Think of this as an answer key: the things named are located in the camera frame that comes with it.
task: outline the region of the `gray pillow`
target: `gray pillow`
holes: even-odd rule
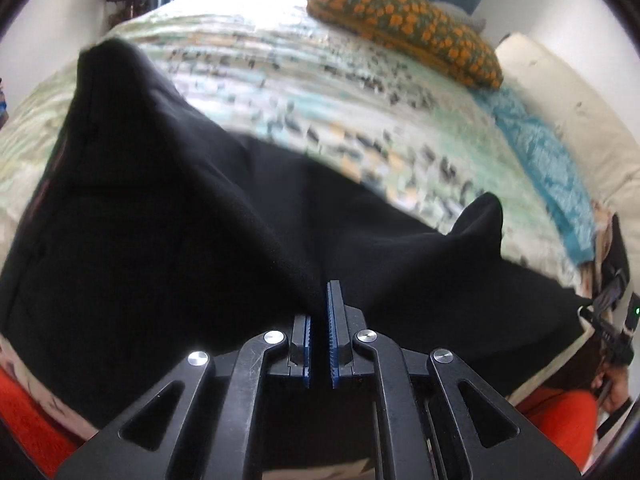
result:
[[[447,2],[431,2],[433,5],[438,7],[442,12],[444,12],[447,16],[455,18],[461,23],[464,23],[467,27],[473,29],[478,34],[481,34],[484,28],[486,27],[486,19],[484,18],[474,18],[473,16],[469,16],[465,9],[461,9],[460,7],[450,4]]]

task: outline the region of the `black cloth fold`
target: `black cloth fold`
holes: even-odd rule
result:
[[[322,348],[325,283],[340,280],[370,327],[446,346],[507,394],[582,333],[588,300],[501,259],[501,229],[493,195],[444,236],[302,154],[227,132],[109,40],[79,60],[0,276],[0,332],[101,427],[193,349],[237,348],[299,312]]]

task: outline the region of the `orange flower pattern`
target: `orange flower pattern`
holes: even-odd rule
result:
[[[502,83],[500,63],[486,42],[427,0],[308,0],[306,8],[466,86],[500,88]]]

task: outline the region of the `patterned bedsheet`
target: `patterned bedsheet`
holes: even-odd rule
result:
[[[174,3],[112,31],[140,46],[222,127],[306,153],[447,233],[484,191],[504,207],[505,258],[580,284],[544,201],[494,118],[462,86],[317,22],[303,6]],[[70,65],[0,135],[0,258],[75,88]]]

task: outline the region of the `white wall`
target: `white wall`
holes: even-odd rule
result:
[[[104,0],[29,0],[2,40],[9,114],[47,76],[106,32]]]
[[[482,0],[485,36],[522,32],[564,59],[640,142],[640,57],[602,0]]]

